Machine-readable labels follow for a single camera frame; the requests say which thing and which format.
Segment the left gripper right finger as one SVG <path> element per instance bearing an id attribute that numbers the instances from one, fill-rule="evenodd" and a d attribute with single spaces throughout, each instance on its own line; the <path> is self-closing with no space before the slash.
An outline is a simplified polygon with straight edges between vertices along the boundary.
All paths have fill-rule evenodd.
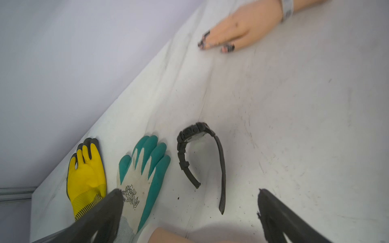
<path id="1" fill-rule="evenodd" d="M 330 243 L 267 189 L 258 195 L 258 217 L 269 243 Z"/>

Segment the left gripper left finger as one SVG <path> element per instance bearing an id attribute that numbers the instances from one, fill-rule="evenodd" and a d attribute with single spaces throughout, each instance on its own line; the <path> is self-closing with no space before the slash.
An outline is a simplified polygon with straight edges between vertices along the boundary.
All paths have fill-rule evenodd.
<path id="1" fill-rule="evenodd" d="M 37 240 L 37 243 L 112 243 L 123 210 L 123 197 L 114 189 L 70 227 Z"/>

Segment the black wrist watch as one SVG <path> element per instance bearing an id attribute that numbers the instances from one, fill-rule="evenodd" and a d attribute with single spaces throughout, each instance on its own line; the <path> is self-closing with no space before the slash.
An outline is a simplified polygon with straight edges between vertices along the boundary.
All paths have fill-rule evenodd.
<path id="1" fill-rule="evenodd" d="M 227 172 L 223 146 L 216 133 L 205 122 L 184 128 L 177 136 L 177 156 L 181 171 L 195 190 L 207 185 L 207 176 L 216 176 L 218 211 L 224 215 Z"/>

